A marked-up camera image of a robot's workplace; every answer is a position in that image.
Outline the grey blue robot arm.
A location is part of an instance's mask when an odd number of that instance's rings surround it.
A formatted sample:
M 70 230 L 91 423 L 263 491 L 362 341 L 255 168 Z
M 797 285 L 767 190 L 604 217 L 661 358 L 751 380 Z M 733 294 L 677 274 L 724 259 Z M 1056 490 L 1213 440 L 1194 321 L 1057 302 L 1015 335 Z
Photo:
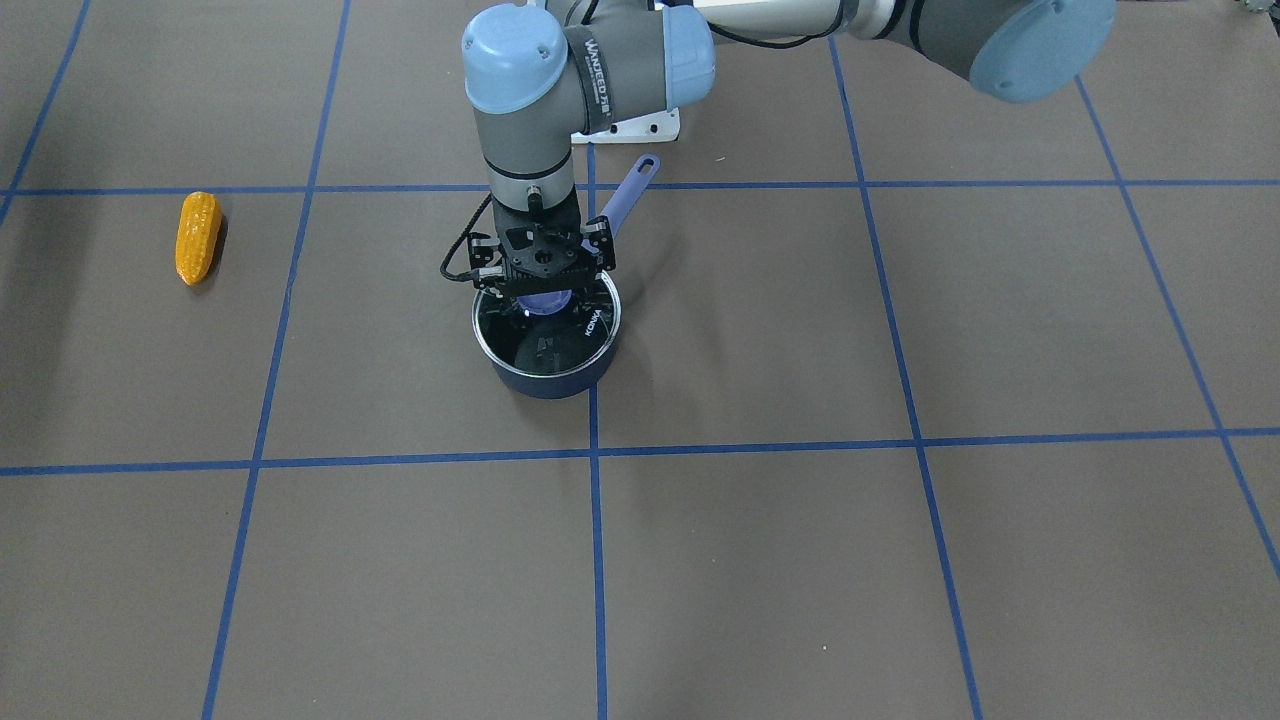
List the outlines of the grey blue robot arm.
M 1005 102 L 1034 102 L 1102 49 L 1112 1 L 526 1 L 477 13 L 460 38 L 495 231 L 463 228 L 453 282 L 513 299 L 614 269 L 644 179 L 584 219 L 572 138 L 701 101 L 719 44 L 787 50 L 840 33 L 888 40 Z

